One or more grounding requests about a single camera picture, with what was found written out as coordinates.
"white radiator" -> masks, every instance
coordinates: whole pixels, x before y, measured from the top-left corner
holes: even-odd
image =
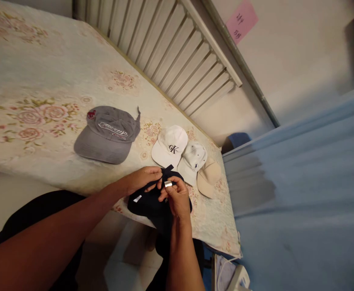
[[[235,86],[180,1],[76,0],[76,14],[107,35],[193,119]]]

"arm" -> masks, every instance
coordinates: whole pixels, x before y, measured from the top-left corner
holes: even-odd
[[[0,244],[0,290],[48,290],[114,204],[161,177],[144,167]]]
[[[166,286],[171,291],[204,291],[193,245],[188,190],[180,178],[171,177],[168,180],[176,182],[177,185],[164,188],[160,196],[160,200],[169,197],[174,216]]]

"cap logo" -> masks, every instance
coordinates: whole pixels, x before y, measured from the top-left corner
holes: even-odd
[[[121,139],[126,140],[125,137],[129,136],[126,131],[122,131],[120,129],[116,129],[115,127],[109,125],[108,123],[101,122],[101,123],[99,123],[99,126],[101,128],[103,128],[103,129],[107,129],[109,131],[112,131],[112,135],[120,137]]]
[[[90,112],[87,113],[87,117],[88,117],[89,119],[94,119],[95,113],[96,113],[96,110],[90,111]]]
[[[174,154],[176,153],[175,151],[176,151],[176,149],[178,149],[178,148],[179,148],[179,147],[178,147],[178,146],[175,146],[175,145],[170,145],[170,146],[169,146],[170,152],[171,152],[171,153],[174,153]]]

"silver ring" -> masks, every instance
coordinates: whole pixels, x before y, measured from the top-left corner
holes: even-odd
[[[171,181],[165,181],[165,187],[170,187],[172,185],[173,183]]]

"floral mattress cover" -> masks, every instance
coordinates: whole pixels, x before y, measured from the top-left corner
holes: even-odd
[[[89,109],[110,105],[137,117],[141,132],[127,159],[112,165],[82,158],[73,145]],[[240,256],[220,149],[90,25],[0,1],[0,171],[90,195],[140,167],[156,165],[161,128],[183,127],[222,167],[217,197],[188,186],[193,237]],[[120,200],[114,210],[152,226]]]

